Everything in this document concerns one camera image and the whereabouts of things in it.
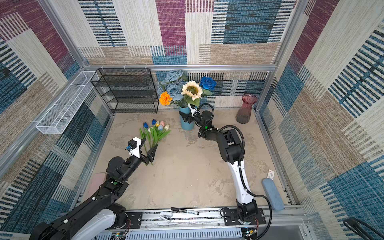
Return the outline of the cream white tulip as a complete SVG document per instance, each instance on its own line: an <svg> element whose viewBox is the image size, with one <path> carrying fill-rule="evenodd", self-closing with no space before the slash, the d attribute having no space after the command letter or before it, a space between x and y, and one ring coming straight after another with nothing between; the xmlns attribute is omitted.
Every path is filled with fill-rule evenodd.
<svg viewBox="0 0 384 240"><path fill-rule="evenodd" d="M170 126L169 125L165 125L164 127L163 127L163 129L164 129L164 135L163 135L163 138L162 139L164 139L170 132L171 132L171 130L170 130Z"/></svg>

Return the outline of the orange marigold flower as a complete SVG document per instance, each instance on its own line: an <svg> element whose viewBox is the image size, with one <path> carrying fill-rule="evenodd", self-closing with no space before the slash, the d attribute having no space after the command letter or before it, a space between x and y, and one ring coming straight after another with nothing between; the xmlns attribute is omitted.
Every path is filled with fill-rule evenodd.
<svg viewBox="0 0 384 240"><path fill-rule="evenodd" d="M173 98L168 94L168 92L161 93L161 96L159 98L159 102L163 106L168 106L172 103Z"/></svg>

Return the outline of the dusty blue rose bouquet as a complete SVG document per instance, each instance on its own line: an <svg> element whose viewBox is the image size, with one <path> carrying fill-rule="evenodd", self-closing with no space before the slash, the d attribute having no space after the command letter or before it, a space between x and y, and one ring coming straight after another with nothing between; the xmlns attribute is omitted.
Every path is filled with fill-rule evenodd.
<svg viewBox="0 0 384 240"><path fill-rule="evenodd" d="M182 100L183 95L182 87L187 82L187 76L182 70L171 70L166 76L160 80L158 79L158 95L161 93L168 92L173 98L170 105L177 105L180 108L186 108L188 104Z"/></svg>

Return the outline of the dark red glass vase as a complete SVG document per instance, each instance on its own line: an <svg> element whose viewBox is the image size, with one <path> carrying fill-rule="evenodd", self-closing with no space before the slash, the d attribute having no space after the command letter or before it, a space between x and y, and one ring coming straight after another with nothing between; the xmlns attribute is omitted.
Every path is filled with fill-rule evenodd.
<svg viewBox="0 0 384 240"><path fill-rule="evenodd" d="M236 115L236 121L240 124L246 124L251 118L253 105L257 103L258 98L253 94L244 94L242 96L242 106Z"/></svg>

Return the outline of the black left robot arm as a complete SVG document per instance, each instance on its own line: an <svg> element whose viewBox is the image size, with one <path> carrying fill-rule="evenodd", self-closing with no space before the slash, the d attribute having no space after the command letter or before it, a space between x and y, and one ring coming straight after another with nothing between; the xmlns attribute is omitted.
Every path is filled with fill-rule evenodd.
<svg viewBox="0 0 384 240"><path fill-rule="evenodd" d="M126 150L129 158L114 157L106 169L107 179L87 200L50 224L40 223L34 227L31 240L91 240L102 231L123 228L127 225L126 208L117 200L129 186L127 181L141 163L154 161L158 145L155 144L145 155L141 148L146 139L133 138Z"/></svg>

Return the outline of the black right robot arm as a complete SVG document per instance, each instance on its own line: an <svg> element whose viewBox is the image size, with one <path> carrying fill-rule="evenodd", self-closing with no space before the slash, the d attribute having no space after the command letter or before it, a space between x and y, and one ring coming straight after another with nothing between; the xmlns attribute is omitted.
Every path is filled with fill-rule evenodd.
<svg viewBox="0 0 384 240"><path fill-rule="evenodd" d="M239 222L250 224L258 214L258 205L255 197L249 193L244 163L245 143L239 128L232 125L215 128L212 124L214 114L209 111L179 114L184 123L196 123L199 127L198 137L218 144L221 158L229 166L236 187Z"/></svg>

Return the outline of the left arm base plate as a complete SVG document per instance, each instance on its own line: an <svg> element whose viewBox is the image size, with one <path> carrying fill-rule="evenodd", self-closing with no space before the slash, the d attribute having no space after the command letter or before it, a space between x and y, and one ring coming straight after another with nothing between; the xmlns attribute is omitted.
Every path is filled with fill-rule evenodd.
<svg viewBox="0 0 384 240"><path fill-rule="evenodd" d="M125 212L123 230L140 229L143 219L143 212Z"/></svg>

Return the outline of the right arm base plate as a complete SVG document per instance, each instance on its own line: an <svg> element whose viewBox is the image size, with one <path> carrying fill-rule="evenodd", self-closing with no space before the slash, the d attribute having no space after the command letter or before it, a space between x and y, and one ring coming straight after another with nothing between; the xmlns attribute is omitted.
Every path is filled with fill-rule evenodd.
<svg viewBox="0 0 384 240"><path fill-rule="evenodd" d="M237 209L222 208L220 215L224 218L226 226L236 225L265 225L267 223L263 209L258 208L256 213L241 215Z"/></svg>

